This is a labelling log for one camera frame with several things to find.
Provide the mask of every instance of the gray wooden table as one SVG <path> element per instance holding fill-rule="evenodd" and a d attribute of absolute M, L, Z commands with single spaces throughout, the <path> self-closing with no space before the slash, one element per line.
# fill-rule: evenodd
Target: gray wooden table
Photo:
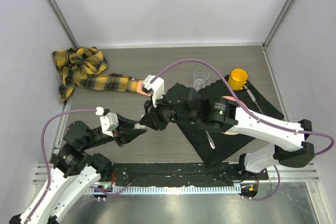
<path fill-rule="evenodd" d="M 109 63 L 106 71 L 128 74 L 138 79 L 144 79 L 149 74 L 155 75 L 174 61 L 185 58 L 206 60 L 224 75 L 229 74 L 234 68 L 243 68 L 248 72 L 249 80 L 259 92 L 280 110 L 261 46 L 134 48 L 102 51 Z M 163 76 L 165 89 L 169 89 L 177 82 L 191 87 L 193 71 L 197 68 L 208 69 L 198 63 L 184 63 L 174 67 Z M 210 69 L 208 71 L 210 72 L 209 82 L 219 79 Z M 138 94 L 94 91 L 76 87 L 70 109 L 92 109 L 102 106 L 126 118 L 138 120 L 144 113 L 143 104 L 146 99 L 148 98 Z M 71 114 L 67 123 L 77 120 L 84 121 L 89 127 L 99 126 L 99 117 L 93 113 Z M 253 140 L 229 157 L 227 161 L 237 162 L 241 153 L 256 151 L 266 144 L 261 140 Z M 189 141 L 172 123 L 162 132 L 148 129 L 147 133 L 124 147 L 109 143 L 87 150 L 87 152 L 89 154 L 101 153 L 115 163 L 201 161 Z"/>

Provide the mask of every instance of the metal frame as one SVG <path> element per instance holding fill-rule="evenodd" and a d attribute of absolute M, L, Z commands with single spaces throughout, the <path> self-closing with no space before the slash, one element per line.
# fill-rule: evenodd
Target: metal frame
<path fill-rule="evenodd" d="M 75 38 L 74 34 L 72 33 L 67 21 L 65 20 L 61 10 L 59 9 L 56 1 L 55 0 L 47 0 L 47 2 L 50 5 L 50 8 L 54 12 L 55 16 L 57 17 L 57 19 L 58 19 L 59 23 L 61 24 L 62 28 L 64 29 L 64 32 L 69 37 L 69 39 L 72 43 L 72 46 L 75 47 L 75 48 L 78 48 L 79 45 L 76 41 L 76 38 Z"/>
<path fill-rule="evenodd" d="M 262 46 L 261 42 L 251 43 L 202 43 L 202 44 L 157 44 L 157 45 L 123 45 L 99 46 L 99 49 L 129 49 L 129 48 L 171 48 L 171 47 L 237 47 L 237 46 Z"/>
<path fill-rule="evenodd" d="M 67 100 L 67 102 L 63 105 L 63 109 L 62 112 L 66 112 L 70 110 L 70 106 L 71 106 L 71 101 L 72 101 L 72 95 L 69 97 L 69 99 Z M 64 136 L 64 130 L 67 126 L 67 120 L 68 120 L 68 114 L 61 116 L 61 118 L 59 119 L 58 122 L 58 126 L 57 126 L 57 131 L 55 134 L 55 138 L 49 153 L 49 160 L 51 159 L 51 156 L 53 153 L 55 153 L 55 150 L 59 150 L 61 143 L 62 143 L 62 139 Z"/>
<path fill-rule="evenodd" d="M 281 25 L 283 19 L 286 17 L 286 15 L 288 14 L 288 11 L 291 9 L 291 7 L 293 6 L 295 0 L 286 0 L 281 12 L 279 13 L 276 21 L 274 22 L 272 29 L 270 30 L 265 43 L 263 44 L 264 48 L 267 48 L 269 43 L 271 42 L 271 40 L 273 39 L 275 33 L 277 32 L 279 26 Z"/>
<path fill-rule="evenodd" d="M 323 199 L 321 182 L 307 182 L 307 189 L 319 223 L 332 223 Z"/>
<path fill-rule="evenodd" d="M 282 113 L 284 114 L 284 117 L 285 117 L 285 121 L 290 122 L 289 115 L 288 115 L 288 112 L 286 110 L 285 102 L 284 102 L 284 100 L 282 99 L 282 96 L 281 96 L 281 89 L 280 89 L 279 84 L 278 84 L 279 82 L 277 81 L 277 77 L 275 75 L 275 70 L 274 70 L 272 61 L 269 58 L 268 49 L 263 47 L 263 52 L 264 52 L 266 63 L 267 63 L 268 69 L 269 69 L 269 73 L 271 74 L 271 78 L 272 78 L 272 81 L 273 81 L 275 92 L 277 93 L 277 97 L 278 97 L 278 100 L 279 100 L 279 103 L 280 103 Z"/>
<path fill-rule="evenodd" d="M 95 186 L 105 185 L 106 183 L 96 183 Z M 113 192 L 117 193 L 124 187 L 113 186 Z M 128 187 L 123 194 L 124 195 L 177 195 L 177 194 L 237 194 L 241 193 L 241 187 L 239 183 L 234 183 L 232 186 L 216 186 L 216 187 L 195 187 L 195 186 L 182 186 L 182 187 Z M 87 195 L 102 195 L 100 192 L 94 191 L 90 188 L 86 191 Z"/>

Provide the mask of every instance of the yellow cup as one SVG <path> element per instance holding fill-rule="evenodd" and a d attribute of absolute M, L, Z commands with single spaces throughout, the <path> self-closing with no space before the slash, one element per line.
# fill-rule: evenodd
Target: yellow cup
<path fill-rule="evenodd" d="M 229 85 L 233 90 L 241 90 L 247 82 L 248 74 L 244 69 L 236 68 L 231 71 Z"/>

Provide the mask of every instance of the yellow plaid towel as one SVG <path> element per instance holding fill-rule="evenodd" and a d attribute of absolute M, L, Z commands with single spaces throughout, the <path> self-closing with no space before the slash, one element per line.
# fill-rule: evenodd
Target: yellow plaid towel
<path fill-rule="evenodd" d="M 117 73 L 101 74 L 108 64 L 103 53 L 95 47 L 55 51 L 52 56 L 62 76 L 58 90 L 63 103 L 68 100 L 76 84 L 94 90 L 137 92 L 137 79 Z"/>

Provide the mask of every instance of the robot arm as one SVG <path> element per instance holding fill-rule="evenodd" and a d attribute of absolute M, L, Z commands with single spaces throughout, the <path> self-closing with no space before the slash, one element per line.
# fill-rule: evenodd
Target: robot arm
<path fill-rule="evenodd" d="M 66 144 L 50 163 L 50 186 L 47 182 L 29 208 L 21 215 L 14 216 L 10 224 L 58 224 L 81 195 L 95 182 L 106 180 L 113 172 L 113 164 L 101 154 L 89 155 L 86 149 L 115 141 L 119 146 L 130 143 L 146 132 L 137 121 L 126 119 L 108 109 L 97 108 L 101 126 L 90 129 L 81 121 L 73 122 L 64 136 Z M 46 196 L 39 204 L 47 190 Z M 31 210 L 36 208 L 30 219 Z"/>
<path fill-rule="evenodd" d="M 222 97 L 201 99 L 195 89 L 176 84 L 164 95 L 163 80 L 144 82 L 143 90 L 153 94 L 144 104 L 145 115 L 140 123 L 154 130 L 163 130 L 169 122 L 196 124 L 200 130 L 219 133 L 229 132 L 253 136 L 270 144 L 254 153 L 240 157 L 240 170 L 258 173 L 262 169 L 281 164 L 289 167 L 305 167 L 314 158 L 314 147 L 306 142 L 309 135 L 290 133 L 265 125 L 251 118 L 234 101 Z M 258 118 L 297 131 L 311 131 L 311 122 L 284 122 L 258 114 Z"/>

